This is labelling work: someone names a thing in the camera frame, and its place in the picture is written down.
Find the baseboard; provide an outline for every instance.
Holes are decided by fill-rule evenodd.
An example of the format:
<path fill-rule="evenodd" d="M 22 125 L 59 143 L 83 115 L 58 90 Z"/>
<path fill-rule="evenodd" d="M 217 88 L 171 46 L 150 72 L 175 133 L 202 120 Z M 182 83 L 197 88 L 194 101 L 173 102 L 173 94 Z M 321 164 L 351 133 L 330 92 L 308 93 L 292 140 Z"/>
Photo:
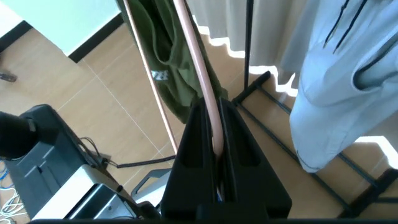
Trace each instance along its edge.
<path fill-rule="evenodd" d="M 28 32 L 31 28 L 32 26 L 29 25 L 26 21 L 22 21 L 7 34 L 0 37 L 0 52 L 8 48 L 17 39 L 26 34 L 26 32 Z"/>
<path fill-rule="evenodd" d="M 68 57 L 76 63 L 79 62 L 96 46 L 104 41 L 104 39 L 111 35 L 112 32 L 115 31 L 121 24 L 123 24 L 123 19 L 122 16 L 118 14 L 98 32 L 96 32 L 92 37 L 90 37 L 84 44 L 82 44 L 79 48 L 72 52 Z"/>

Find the wall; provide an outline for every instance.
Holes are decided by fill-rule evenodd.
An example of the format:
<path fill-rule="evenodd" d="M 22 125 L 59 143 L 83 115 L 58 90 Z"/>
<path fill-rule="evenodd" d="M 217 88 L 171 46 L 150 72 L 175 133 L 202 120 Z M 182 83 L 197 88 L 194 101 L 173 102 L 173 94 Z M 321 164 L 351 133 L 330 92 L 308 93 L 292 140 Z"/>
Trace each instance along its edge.
<path fill-rule="evenodd" d="M 22 18 L 0 2 L 0 37 L 7 34 L 20 22 L 22 22 Z"/>
<path fill-rule="evenodd" d="M 70 55 L 119 14 L 114 0 L 0 0 Z"/>

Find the beige curtain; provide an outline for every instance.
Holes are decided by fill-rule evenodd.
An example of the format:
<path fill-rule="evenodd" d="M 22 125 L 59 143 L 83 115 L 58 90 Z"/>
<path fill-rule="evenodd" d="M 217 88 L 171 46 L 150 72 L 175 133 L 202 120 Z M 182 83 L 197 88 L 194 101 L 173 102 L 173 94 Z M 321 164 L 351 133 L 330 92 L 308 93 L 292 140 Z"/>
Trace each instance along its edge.
<path fill-rule="evenodd" d="M 287 83 L 294 72 L 300 71 L 300 59 L 303 60 L 305 55 L 295 57 L 290 54 L 297 47 L 291 43 L 291 37 L 296 33 L 300 16 L 305 16 L 303 12 L 310 12 L 305 9 L 306 3 L 307 0 L 254 1 L 250 66 L 275 65 L 279 84 Z M 198 25 L 209 28 L 212 39 L 229 37 L 231 50 L 244 50 L 245 0 L 188 0 L 188 5 Z"/>

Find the clothes hanger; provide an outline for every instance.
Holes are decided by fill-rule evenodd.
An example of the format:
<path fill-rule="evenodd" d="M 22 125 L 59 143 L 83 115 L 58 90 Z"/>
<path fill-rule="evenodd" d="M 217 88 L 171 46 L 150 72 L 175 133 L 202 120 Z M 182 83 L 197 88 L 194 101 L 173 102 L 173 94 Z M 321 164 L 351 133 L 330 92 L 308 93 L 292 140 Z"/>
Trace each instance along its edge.
<path fill-rule="evenodd" d="M 167 119 L 167 115 L 165 114 L 165 111 L 163 109 L 163 105 L 160 100 L 159 92 L 157 91 L 157 87 L 152 78 L 152 74 L 150 72 L 148 61 L 146 60 L 144 51 L 142 49 L 141 41 L 139 40 L 139 36 L 138 36 L 137 27 L 134 23 L 134 19 L 132 18 L 131 11 L 129 10 L 130 9 L 129 3 L 127 0 L 123 0 L 123 3 L 124 3 L 125 8 L 127 9 L 126 11 L 127 11 L 127 16 L 129 18 L 129 23 L 132 27 L 132 30 L 134 33 L 134 38 L 137 42 L 137 46 L 138 46 L 142 61 L 144 63 L 145 71 L 147 73 L 152 91 L 154 92 L 155 100 L 156 100 L 157 106 L 159 107 L 160 114 L 162 116 L 163 122 L 164 122 L 166 130 L 167 130 L 167 134 L 169 135 L 170 141 L 172 143 L 174 153 L 177 153 L 177 144 L 175 142 L 172 129 L 171 129 L 169 121 Z M 195 36 L 194 30 L 192 27 L 192 23 L 190 21 L 190 17 L 188 15 L 188 11 L 187 11 L 185 2 L 183 0 L 174 0 L 174 5 L 177 10 L 177 15 L 178 15 L 178 18 L 180 19 L 180 23 L 182 25 L 182 29 L 183 29 L 185 38 L 187 40 L 188 48 L 189 48 L 189 51 L 190 51 L 192 59 L 193 59 L 195 70 L 197 71 L 197 74 L 198 74 L 200 87 L 203 92 L 203 97 L 205 99 L 206 108 L 208 110 L 208 114 L 209 114 L 209 118 L 210 118 L 211 129 L 213 132 L 213 151 L 216 155 L 216 158 L 218 159 L 218 158 L 220 158 L 220 156 L 223 153 L 224 137 L 223 137 L 223 128 L 221 125 L 220 113 L 218 111 L 218 106 L 216 103 L 216 98 L 215 98 L 213 89 L 211 87 L 211 83 L 210 83 L 210 79 L 209 79 L 209 76 L 207 73 L 205 62 L 201 55 L 200 48 L 199 48 L 199 45 L 197 42 L 197 38 Z"/>

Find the green garment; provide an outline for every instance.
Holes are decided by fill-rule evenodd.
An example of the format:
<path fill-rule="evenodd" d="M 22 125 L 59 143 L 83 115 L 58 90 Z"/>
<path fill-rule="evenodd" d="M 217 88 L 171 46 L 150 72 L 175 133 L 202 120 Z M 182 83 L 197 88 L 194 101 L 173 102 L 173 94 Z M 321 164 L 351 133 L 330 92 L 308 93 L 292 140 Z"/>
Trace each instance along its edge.
<path fill-rule="evenodd" d="M 123 20 L 129 19 L 123 0 L 116 0 Z M 157 89 L 176 117 L 186 123 L 191 105 L 203 97 L 187 41 L 172 0 L 128 0 L 146 59 Z M 196 25 L 195 34 L 205 59 L 207 72 L 216 98 L 228 97 L 208 60 Z"/>

